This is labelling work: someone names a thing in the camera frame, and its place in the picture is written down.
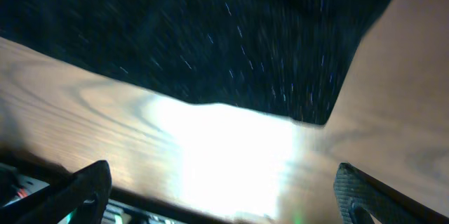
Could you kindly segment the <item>black velvet skirt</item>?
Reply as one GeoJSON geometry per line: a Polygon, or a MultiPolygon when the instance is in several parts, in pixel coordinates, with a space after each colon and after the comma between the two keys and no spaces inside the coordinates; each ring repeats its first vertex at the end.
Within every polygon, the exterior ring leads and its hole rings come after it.
{"type": "Polygon", "coordinates": [[[1,0],[1,36],[186,103],[327,123],[391,0],[1,0]]]}

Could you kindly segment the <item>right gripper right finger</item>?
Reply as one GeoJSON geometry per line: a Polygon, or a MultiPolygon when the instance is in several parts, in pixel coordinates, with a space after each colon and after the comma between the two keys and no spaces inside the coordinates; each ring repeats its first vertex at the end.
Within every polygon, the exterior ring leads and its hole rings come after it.
{"type": "Polygon", "coordinates": [[[416,202],[392,187],[341,163],[333,185],[344,224],[448,223],[448,217],[416,202]]]}

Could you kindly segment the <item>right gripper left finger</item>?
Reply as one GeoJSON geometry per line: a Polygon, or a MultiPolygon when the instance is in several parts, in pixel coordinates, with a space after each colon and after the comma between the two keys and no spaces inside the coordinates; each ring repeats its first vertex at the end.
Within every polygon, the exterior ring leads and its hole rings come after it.
{"type": "Polygon", "coordinates": [[[99,224],[112,190],[109,164],[97,161],[58,183],[1,208],[1,222],[11,224],[99,224]]]}

